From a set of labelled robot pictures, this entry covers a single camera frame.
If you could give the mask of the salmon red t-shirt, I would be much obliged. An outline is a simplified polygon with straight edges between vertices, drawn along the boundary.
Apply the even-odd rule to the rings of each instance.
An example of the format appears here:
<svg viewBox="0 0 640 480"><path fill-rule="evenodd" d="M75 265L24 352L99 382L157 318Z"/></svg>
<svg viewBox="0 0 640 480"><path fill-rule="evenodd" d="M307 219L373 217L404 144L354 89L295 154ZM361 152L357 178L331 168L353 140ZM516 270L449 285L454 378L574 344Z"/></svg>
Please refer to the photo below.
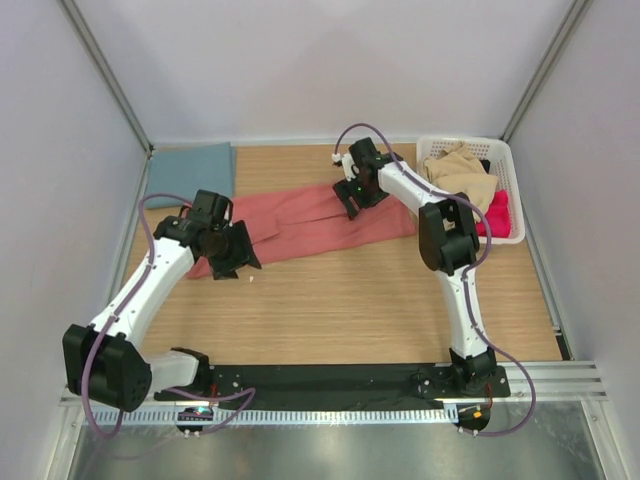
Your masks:
<svg viewBox="0 0 640 480"><path fill-rule="evenodd" d="M233 218L245 222L254 252L262 264L416 233L409 211L393 197L349 219L329 184L236 197Z"/></svg>

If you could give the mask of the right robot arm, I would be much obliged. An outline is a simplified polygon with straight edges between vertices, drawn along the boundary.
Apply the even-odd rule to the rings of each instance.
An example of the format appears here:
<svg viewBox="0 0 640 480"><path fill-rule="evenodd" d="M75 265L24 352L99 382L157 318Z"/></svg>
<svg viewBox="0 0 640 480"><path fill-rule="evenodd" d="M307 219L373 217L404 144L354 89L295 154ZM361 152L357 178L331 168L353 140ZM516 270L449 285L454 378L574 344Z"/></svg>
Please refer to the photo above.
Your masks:
<svg viewBox="0 0 640 480"><path fill-rule="evenodd" d="M451 385L464 396L484 391L497 372L497 361L477 296L480 242L470 201L431 185L394 152L379 152L369 138L355 142L345 154L333 153L331 159L344 172L333 190L351 220L389 196L417 217L420 257L436 274L447 307Z"/></svg>

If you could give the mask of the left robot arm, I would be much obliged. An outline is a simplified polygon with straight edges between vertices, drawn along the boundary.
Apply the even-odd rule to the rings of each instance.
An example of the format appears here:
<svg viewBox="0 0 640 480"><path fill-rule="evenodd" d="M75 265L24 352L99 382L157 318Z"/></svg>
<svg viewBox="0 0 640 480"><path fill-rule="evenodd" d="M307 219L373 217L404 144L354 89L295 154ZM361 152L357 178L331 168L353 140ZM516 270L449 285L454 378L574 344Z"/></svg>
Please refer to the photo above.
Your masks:
<svg viewBox="0 0 640 480"><path fill-rule="evenodd" d="M150 394L204 398L213 386L207 355L174 347L145 358L139 347L160 307L198 260L214 279L238 269L260 268L244 221L233 217L233 201L199 190L181 210L143 228L148 250L115 298L86 326L71 325L62 345L69 390L123 412L136 410Z"/></svg>

